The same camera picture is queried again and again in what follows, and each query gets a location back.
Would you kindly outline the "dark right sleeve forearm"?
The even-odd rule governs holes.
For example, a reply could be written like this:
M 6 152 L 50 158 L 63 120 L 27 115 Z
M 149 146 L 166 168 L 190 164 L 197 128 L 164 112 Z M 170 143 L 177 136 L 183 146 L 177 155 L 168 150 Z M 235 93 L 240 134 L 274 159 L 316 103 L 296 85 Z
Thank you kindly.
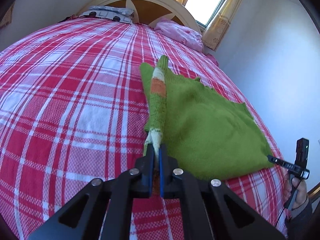
M 285 219 L 287 239 L 302 239 L 302 234 L 312 216 L 309 198 L 298 208 L 291 211 L 291 217 Z

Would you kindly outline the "person's right hand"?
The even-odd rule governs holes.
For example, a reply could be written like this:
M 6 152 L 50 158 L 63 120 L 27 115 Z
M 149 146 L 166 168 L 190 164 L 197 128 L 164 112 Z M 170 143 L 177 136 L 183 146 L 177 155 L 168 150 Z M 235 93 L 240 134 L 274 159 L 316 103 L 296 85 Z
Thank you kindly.
M 296 177 L 290 179 L 290 175 L 287 174 L 285 176 L 285 184 L 284 184 L 284 202 L 288 201 L 291 197 L 292 187 L 296 188 L 296 197 L 295 202 L 292 204 L 292 210 L 299 208 L 302 206 L 308 198 L 306 182 L 305 180 L 299 180 Z

